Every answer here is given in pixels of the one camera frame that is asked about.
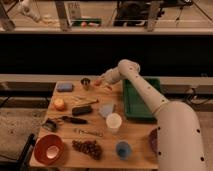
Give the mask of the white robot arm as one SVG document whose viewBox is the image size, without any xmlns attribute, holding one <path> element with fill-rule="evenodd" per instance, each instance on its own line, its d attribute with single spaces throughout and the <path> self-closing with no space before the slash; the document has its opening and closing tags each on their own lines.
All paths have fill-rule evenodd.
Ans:
<svg viewBox="0 0 213 171">
<path fill-rule="evenodd" d="M 139 72 L 138 63 L 123 59 L 100 78 L 108 84 L 129 80 L 156 117 L 158 171 L 206 171 L 196 112 L 184 102 L 168 100 Z"/>
</svg>

